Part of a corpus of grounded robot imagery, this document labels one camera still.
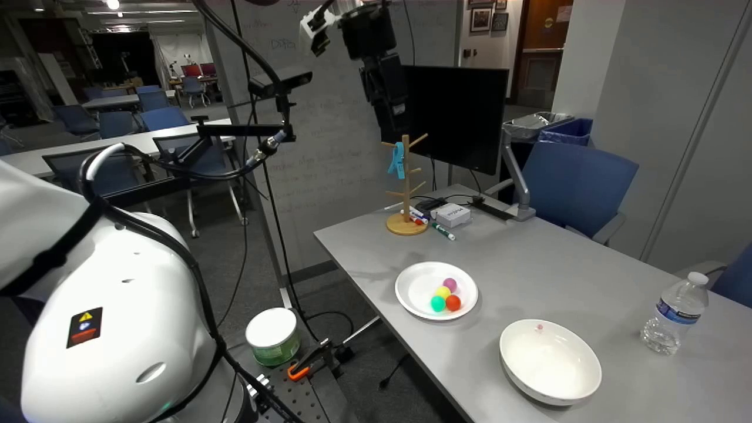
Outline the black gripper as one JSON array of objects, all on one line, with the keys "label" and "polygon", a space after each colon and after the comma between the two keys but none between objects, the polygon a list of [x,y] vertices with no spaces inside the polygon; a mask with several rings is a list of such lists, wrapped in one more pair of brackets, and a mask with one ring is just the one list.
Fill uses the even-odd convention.
[{"label": "black gripper", "polygon": [[325,0],[302,17],[302,34],[319,56],[330,46],[330,29],[339,29],[373,108],[381,138],[400,141],[409,131],[408,78],[398,55],[389,0]]}]

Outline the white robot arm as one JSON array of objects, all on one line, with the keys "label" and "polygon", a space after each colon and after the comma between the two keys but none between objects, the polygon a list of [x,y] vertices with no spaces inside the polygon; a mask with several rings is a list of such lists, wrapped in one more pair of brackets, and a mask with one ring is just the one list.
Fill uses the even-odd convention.
[{"label": "white robot arm", "polygon": [[42,306],[22,364],[28,423],[303,423],[228,353],[203,270],[176,228],[141,204],[158,185],[107,196],[116,141],[84,157],[75,190],[0,164],[8,298]]}]

